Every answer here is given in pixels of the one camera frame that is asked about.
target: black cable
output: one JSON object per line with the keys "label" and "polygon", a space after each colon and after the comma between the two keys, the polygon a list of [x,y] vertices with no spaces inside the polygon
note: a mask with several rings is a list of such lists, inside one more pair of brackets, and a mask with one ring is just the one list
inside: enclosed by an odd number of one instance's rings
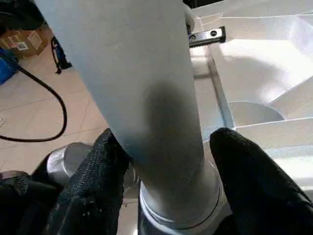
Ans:
{"label": "black cable", "polygon": [[9,56],[4,54],[4,52],[0,51],[0,57],[2,59],[4,59],[7,63],[9,63],[11,66],[15,67],[17,70],[21,71],[26,76],[28,76],[29,78],[31,78],[32,80],[37,82],[39,85],[41,85],[44,88],[46,88],[50,93],[52,93],[54,95],[54,97],[56,97],[57,100],[59,101],[59,103],[60,103],[60,105],[62,107],[62,112],[63,112],[63,126],[62,126],[62,129],[61,129],[61,131],[58,134],[56,134],[53,137],[43,138],[43,139],[20,139],[20,138],[13,138],[13,137],[7,137],[7,136],[0,135],[0,139],[6,140],[6,141],[14,141],[14,142],[46,142],[46,141],[52,141],[52,140],[55,140],[55,139],[59,138],[65,132],[66,127],[67,127],[67,109],[66,109],[65,103],[62,100],[62,98],[60,97],[60,95],[58,93],[56,93],[56,91],[53,90],[50,86],[48,86],[45,82],[43,82],[42,80],[38,79],[37,77],[32,75],[30,72],[28,72],[27,70],[22,68],[17,62],[15,62]]}

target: silver metal part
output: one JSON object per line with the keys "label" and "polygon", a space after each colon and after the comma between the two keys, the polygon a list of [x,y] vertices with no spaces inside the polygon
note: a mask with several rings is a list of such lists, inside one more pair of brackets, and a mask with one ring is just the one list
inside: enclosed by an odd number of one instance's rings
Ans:
{"label": "silver metal part", "polygon": [[66,186],[90,150],[90,145],[80,142],[54,150],[50,153],[46,166],[50,180]]}
{"label": "silver metal part", "polygon": [[36,4],[133,157],[159,223],[202,223],[216,206],[220,181],[204,161],[182,2]]}
{"label": "silver metal part", "polygon": [[225,28],[220,27],[208,31],[190,34],[189,47],[200,47],[217,42],[225,42]]}

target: white basin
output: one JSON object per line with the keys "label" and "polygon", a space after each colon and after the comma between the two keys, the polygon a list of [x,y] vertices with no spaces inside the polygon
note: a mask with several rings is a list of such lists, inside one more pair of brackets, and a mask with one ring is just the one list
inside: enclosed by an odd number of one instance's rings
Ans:
{"label": "white basin", "polygon": [[284,117],[275,109],[265,104],[247,101],[228,103],[234,126],[246,126],[271,121],[282,121]]}

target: white surface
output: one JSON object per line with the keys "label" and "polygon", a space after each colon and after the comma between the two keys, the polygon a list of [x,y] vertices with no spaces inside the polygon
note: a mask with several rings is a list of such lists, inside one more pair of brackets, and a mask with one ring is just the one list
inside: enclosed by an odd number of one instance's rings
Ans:
{"label": "white surface", "polygon": [[313,75],[313,63],[289,41],[232,40],[212,45],[227,101],[268,104]]}
{"label": "white surface", "polygon": [[206,47],[190,49],[203,141],[208,140],[214,130],[224,126],[212,82],[211,71],[207,64],[206,51]]}
{"label": "white surface", "polygon": [[313,144],[313,118],[237,127],[236,131],[256,142],[261,148]]}
{"label": "white surface", "polygon": [[274,100],[270,106],[286,119],[313,118],[313,77]]}
{"label": "white surface", "polygon": [[283,16],[312,10],[311,0],[224,0],[193,9],[199,17],[220,12],[224,13],[224,17]]}
{"label": "white surface", "polygon": [[265,152],[313,200],[313,145],[265,149]]}
{"label": "white surface", "polygon": [[229,102],[228,105],[235,126],[284,120],[284,117],[278,111],[264,104],[233,101]]}

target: tile floor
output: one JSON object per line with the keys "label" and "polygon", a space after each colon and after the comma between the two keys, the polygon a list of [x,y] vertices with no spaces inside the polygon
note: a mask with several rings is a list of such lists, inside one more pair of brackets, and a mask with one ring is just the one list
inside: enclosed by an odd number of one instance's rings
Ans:
{"label": "tile floor", "polygon": [[[93,143],[108,124],[75,69],[55,74],[49,45],[39,56],[20,64],[55,89],[64,99],[68,112],[66,132],[55,141],[16,143],[0,140],[0,171],[32,173],[52,150],[75,141]],[[0,134],[16,138],[50,137],[63,123],[57,100],[20,72],[0,86],[0,118],[5,119]]]}

